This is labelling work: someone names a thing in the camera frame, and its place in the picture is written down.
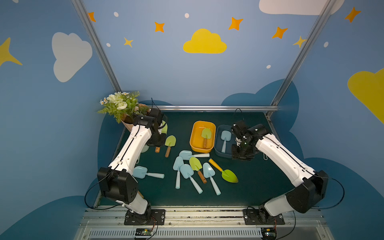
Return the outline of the yellow storage box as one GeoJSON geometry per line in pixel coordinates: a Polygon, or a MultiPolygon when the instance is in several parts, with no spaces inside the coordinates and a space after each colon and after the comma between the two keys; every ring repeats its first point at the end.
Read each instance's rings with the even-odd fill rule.
{"type": "Polygon", "coordinates": [[[193,125],[191,137],[190,137],[190,146],[194,152],[198,153],[210,153],[215,146],[215,134],[216,134],[216,125],[211,122],[206,121],[197,121],[193,125]],[[201,137],[202,130],[204,128],[209,128],[212,131],[212,137],[207,142],[207,148],[203,148],[203,138],[201,137]]]}

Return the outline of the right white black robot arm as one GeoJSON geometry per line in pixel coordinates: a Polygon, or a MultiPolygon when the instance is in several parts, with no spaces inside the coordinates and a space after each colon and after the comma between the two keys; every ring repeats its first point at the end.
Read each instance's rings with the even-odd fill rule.
{"type": "Polygon", "coordinates": [[[270,199],[259,206],[258,217],[267,223],[279,214],[297,211],[306,213],[326,195],[328,175],[316,172],[292,154],[264,125],[249,127],[244,121],[231,126],[236,144],[232,145],[232,158],[251,160],[263,153],[288,177],[294,189],[270,199]]]}

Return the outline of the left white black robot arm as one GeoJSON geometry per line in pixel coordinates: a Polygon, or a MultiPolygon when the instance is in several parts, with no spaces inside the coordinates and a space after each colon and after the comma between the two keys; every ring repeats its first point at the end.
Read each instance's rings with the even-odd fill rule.
{"type": "Polygon", "coordinates": [[[126,207],[132,213],[147,216],[150,205],[138,190],[138,181],[134,178],[134,168],[145,145],[161,147],[166,135],[161,134],[164,114],[161,110],[151,109],[149,115],[139,115],[126,143],[107,168],[100,168],[97,174],[103,197],[126,207]]]}

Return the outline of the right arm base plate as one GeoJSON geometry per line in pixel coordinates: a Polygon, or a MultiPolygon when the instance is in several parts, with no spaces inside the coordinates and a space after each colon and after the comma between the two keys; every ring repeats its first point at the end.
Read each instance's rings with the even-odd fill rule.
{"type": "Polygon", "coordinates": [[[248,207],[243,209],[243,217],[246,225],[284,225],[285,221],[283,216],[271,216],[264,209],[255,209],[248,207]]]}

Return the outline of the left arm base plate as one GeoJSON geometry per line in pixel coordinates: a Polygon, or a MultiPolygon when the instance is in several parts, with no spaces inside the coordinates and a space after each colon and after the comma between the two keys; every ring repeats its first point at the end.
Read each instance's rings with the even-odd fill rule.
{"type": "Polygon", "coordinates": [[[164,225],[165,224],[166,211],[164,209],[154,209],[147,211],[144,215],[139,215],[127,211],[125,215],[125,226],[149,226],[164,225]]]}

